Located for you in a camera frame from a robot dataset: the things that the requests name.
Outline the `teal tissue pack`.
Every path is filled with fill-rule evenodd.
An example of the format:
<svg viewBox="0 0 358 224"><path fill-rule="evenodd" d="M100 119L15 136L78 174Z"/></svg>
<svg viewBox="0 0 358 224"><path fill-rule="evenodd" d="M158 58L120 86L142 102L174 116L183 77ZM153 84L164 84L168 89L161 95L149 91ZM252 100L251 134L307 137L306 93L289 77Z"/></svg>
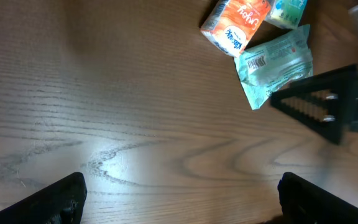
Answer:
<svg viewBox="0 0 358 224"><path fill-rule="evenodd" d="M307 0L268 0L271 8L264 21L281 29L296 29Z"/></svg>

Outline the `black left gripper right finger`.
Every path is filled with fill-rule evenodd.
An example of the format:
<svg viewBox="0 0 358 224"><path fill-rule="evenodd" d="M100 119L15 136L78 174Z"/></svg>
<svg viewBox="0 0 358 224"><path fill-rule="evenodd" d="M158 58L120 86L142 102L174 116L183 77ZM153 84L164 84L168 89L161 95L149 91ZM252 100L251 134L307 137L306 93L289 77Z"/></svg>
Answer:
<svg viewBox="0 0 358 224"><path fill-rule="evenodd" d="M292 172L283 174L278 192L289 223L358 224L357 207Z"/></svg>

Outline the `orange tissue pack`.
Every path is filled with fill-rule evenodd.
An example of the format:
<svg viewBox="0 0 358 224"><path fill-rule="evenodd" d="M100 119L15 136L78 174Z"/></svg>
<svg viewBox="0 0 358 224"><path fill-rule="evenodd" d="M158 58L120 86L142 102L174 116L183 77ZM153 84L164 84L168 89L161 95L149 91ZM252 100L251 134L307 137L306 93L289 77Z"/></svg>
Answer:
<svg viewBox="0 0 358 224"><path fill-rule="evenodd" d="M270 9L268 0L220 0L200 31L222 52L239 57Z"/></svg>

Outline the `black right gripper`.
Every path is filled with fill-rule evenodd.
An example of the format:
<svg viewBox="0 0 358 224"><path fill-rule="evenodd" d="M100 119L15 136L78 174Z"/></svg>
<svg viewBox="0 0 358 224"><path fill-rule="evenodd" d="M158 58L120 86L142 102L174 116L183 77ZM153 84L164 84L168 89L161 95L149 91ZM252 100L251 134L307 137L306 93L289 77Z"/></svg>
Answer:
<svg viewBox="0 0 358 224"><path fill-rule="evenodd" d="M304 124L325 140L340 144L346 124L347 97L351 94L350 79L357 67L349 65L290 83L276 91L270 105ZM350 130L358 133L358 71L354 85L354 112Z"/></svg>

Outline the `teal wet wipe packet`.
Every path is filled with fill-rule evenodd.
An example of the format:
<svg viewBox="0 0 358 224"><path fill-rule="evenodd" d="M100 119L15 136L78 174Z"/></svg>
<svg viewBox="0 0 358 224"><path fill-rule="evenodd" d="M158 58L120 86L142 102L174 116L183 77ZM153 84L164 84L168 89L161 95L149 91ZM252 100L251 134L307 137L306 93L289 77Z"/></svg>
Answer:
<svg viewBox="0 0 358 224"><path fill-rule="evenodd" d="M305 24L235 58L237 74L252 110L259 109L272 93L288 82L313 76L313 57Z"/></svg>

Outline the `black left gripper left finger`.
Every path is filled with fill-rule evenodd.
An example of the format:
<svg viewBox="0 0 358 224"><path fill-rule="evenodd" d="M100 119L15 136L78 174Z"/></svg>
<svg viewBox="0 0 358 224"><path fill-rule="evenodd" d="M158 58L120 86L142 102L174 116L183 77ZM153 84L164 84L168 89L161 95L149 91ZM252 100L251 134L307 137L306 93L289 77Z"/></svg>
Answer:
<svg viewBox="0 0 358 224"><path fill-rule="evenodd" d="M87 188L84 175L74 172L0 211L0 224L80 224Z"/></svg>

